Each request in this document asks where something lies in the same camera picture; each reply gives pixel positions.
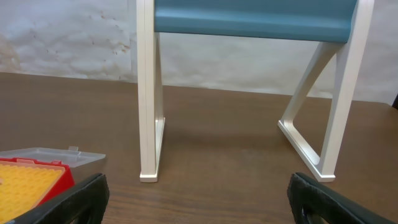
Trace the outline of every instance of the white stand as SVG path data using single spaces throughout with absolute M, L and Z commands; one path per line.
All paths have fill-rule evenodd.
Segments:
M 137 0 L 138 106 L 141 182 L 157 182 L 165 119 L 154 0 Z
M 348 43 L 345 45 L 319 44 L 282 119 L 278 123 L 287 139 L 320 182 L 330 182 L 335 178 L 337 157 L 368 37 L 372 12 L 373 0 L 359 0 L 354 11 Z M 294 128 L 293 119 L 315 80 L 335 53 L 337 53 L 335 90 L 322 153 L 319 157 Z

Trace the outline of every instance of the white wall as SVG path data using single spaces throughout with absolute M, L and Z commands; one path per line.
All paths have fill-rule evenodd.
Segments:
M 0 6 L 0 71 L 136 81 L 134 0 L 3 0 Z M 356 100 L 392 104 L 398 93 L 396 12 L 396 0 L 375 2 Z M 294 40 L 161 34 L 164 82 L 291 95 L 316 46 Z M 335 58 L 311 96 L 331 97 L 334 71 Z

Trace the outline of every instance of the clear plastic lid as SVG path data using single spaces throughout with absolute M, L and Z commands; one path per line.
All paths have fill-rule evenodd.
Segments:
M 0 152 L 0 158 L 29 158 L 40 162 L 62 161 L 71 168 L 105 158 L 105 154 L 80 152 L 77 147 L 70 146 L 68 150 L 46 149 L 33 147 Z

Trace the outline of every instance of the brown table surface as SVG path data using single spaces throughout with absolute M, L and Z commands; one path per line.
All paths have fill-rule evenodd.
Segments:
M 277 127 L 290 96 L 164 87 L 156 184 L 139 182 L 137 85 L 0 74 L 0 148 L 106 154 L 103 223 L 293 223 L 286 189 L 310 174 Z M 296 127 L 320 151 L 331 100 L 309 98 Z M 326 184 L 398 222 L 398 110 L 354 101 Z

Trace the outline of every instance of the dark object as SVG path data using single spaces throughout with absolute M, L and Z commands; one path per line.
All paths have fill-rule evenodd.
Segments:
M 108 199 L 105 175 L 95 174 L 7 223 L 100 224 Z
M 398 95 L 396 100 L 394 100 L 394 103 L 392 104 L 392 107 L 398 110 Z
M 297 224 L 393 223 L 302 173 L 290 178 L 287 196 Z

